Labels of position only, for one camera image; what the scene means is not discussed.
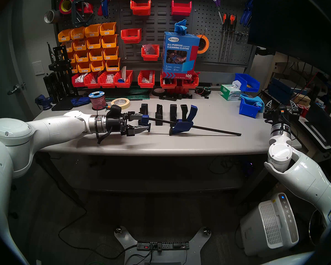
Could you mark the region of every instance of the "door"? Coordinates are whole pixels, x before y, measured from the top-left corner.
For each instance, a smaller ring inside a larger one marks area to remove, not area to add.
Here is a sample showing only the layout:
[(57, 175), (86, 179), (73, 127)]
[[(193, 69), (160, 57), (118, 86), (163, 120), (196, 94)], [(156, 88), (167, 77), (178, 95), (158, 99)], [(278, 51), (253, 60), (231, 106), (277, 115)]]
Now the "door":
[(12, 5), (13, 1), (9, 2), (0, 14), (0, 118), (15, 118), (26, 122), (34, 117), (25, 99), (24, 84), (14, 56)]

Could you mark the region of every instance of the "green cutting mat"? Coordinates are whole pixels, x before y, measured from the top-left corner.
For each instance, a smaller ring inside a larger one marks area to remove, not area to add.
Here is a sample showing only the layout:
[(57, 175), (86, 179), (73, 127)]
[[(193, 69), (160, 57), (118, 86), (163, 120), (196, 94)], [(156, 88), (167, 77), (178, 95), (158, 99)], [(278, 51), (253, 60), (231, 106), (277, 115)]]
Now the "green cutting mat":
[[(139, 86), (130, 86), (130, 88), (113, 88), (113, 89), (103, 89), (104, 96), (107, 101), (112, 101), (117, 98), (127, 98), (129, 100), (149, 100), (150, 95), (148, 88), (141, 88)], [(138, 93), (143, 92), (139, 95), (128, 95), (128, 93)]]

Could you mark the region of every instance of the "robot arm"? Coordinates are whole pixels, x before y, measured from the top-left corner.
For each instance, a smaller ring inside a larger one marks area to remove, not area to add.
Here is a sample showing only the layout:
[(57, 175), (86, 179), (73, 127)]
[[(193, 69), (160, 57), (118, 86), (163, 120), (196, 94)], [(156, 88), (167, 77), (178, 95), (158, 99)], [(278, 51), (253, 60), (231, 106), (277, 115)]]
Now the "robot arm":
[[(289, 118), (299, 118), (296, 105), (291, 102), (291, 106), (292, 114), (284, 105), (278, 110), (269, 110), (270, 102), (266, 106), (264, 118), (272, 120), (272, 128), (268, 161), (264, 165), (292, 193), (313, 204), (327, 226), (331, 223), (331, 183), (315, 161), (290, 146)], [(288, 168), (291, 159), (295, 163)]]
[(128, 125), (128, 120), (148, 118), (135, 112), (121, 113), (113, 105), (106, 115), (89, 115), (70, 111), (63, 116), (32, 122), (17, 119), (0, 119), (0, 237), (22, 264), (29, 264), (11, 238), (7, 223), (8, 203), (12, 178), (24, 175), (30, 168), (34, 154), (43, 147), (78, 139), (87, 134), (120, 132), (134, 136), (147, 126)]

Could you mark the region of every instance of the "blue storage bin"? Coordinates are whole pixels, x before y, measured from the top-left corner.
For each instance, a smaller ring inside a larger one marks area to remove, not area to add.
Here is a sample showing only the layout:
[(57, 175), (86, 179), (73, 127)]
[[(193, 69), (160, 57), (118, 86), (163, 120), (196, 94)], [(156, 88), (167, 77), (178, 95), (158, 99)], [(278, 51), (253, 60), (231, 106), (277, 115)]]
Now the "blue storage bin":
[(256, 118), (257, 113), (260, 111), (260, 107), (253, 106), (255, 102), (247, 103), (244, 99), (241, 99), (239, 114), (245, 115), (248, 117)]
[(243, 92), (259, 92), (260, 82), (248, 74), (235, 73), (235, 80), (240, 81), (240, 90)]

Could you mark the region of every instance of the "light switch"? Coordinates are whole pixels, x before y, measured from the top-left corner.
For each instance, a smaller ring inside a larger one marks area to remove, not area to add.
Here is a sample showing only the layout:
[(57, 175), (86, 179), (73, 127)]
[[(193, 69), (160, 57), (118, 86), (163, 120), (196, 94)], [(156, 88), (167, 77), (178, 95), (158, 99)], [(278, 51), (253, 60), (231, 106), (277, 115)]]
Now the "light switch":
[(35, 63), (32, 63), (32, 67), (35, 75), (45, 74), (41, 61), (36, 61)]

